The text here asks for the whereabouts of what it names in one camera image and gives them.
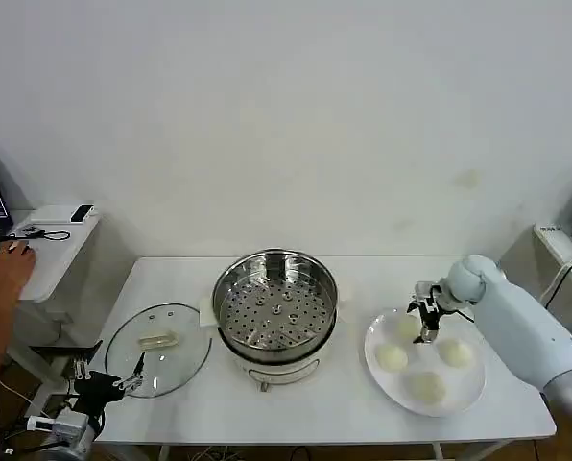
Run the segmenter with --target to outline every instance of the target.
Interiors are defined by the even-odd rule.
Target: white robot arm
[[[446,279],[419,282],[416,292],[413,305],[423,323],[418,342],[435,339],[442,315],[469,307],[510,371],[572,414],[572,335],[493,261],[470,255],[453,264]]]

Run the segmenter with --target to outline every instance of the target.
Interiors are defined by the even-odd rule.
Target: person's hand
[[[19,298],[35,268],[35,251],[27,242],[3,242],[0,244],[0,297]]]

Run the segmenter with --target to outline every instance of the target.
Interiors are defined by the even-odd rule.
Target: steamed bun
[[[386,372],[399,372],[408,366],[408,354],[402,348],[392,344],[378,346],[375,358],[382,370]]]
[[[420,335],[420,320],[414,315],[403,315],[397,321],[397,333],[402,341],[411,343]]]
[[[412,397],[424,403],[439,403],[446,396],[446,386],[437,373],[420,372],[409,376]]]
[[[458,339],[445,339],[438,344],[438,353],[447,365],[455,368],[465,368],[474,361],[471,348]]]

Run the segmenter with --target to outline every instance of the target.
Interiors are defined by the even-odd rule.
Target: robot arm
[[[471,255],[455,263],[446,279],[418,283],[414,304],[423,323],[418,342],[435,339],[433,328],[442,315],[469,307],[476,327],[510,371],[572,414],[572,335],[529,293],[507,281],[493,261]]]
[[[94,439],[103,430],[107,404],[121,400],[142,384],[144,357],[143,352],[132,376],[127,379],[88,371],[87,360],[76,358],[74,389],[78,394],[77,401],[72,409],[63,410],[55,419],[33,416],[28,420],[28,430],[50,433],[44,445],[28,452],[40,450],[38,459],[46,461],[85,461]]]

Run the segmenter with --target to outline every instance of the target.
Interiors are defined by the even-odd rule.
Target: wooden floor
[[[5,367],[0,372],[0,379],[18,392],[30,397],[36,391],[38,382],[16,364]],[[13,429],[12,424],[23,416],[27,403],[0,386],[0,429],[11,428],[8,435],[21,430]],[[56,404],[52,401],[47,405],[49,413]],[[558,433],[555,437],[545,440],[518,441],[498,450],[487,458],[489,461],[572,461],[572,421],[555,409],[553,416],[557,422]],[[43,434],[38,432],[21,432],[12,436],[2,445],[3,431],[0,430],[0,452],[2,447],[24,449],[39,445]],[[453,458],[462,452],[467,445],[444,444],[442,449],[446,458]],[[230,447],[230,453],[237,453],[240,460],[245,461],[289,461],[295,447]],[[207,447],[173,447],[171,448],[172,460],[187,461],[195,453],[204,451]],[[225,448],[214,448],[222,452]],[[346,446],[346,447],[308,447],[314,461],[375,461],[375,460],[403,460],[403,459],[433,459],[431,446],[408,445],[408,446]],[[143,450],[150,455],[150,459],[156,460],[158,447],[144,447]],[[90,457],[92,461],[108,461],[112,458],[105,453],[100,444],[94,446]],[[292,461],[307,461],[307,453],[304,449],[298,449]]]

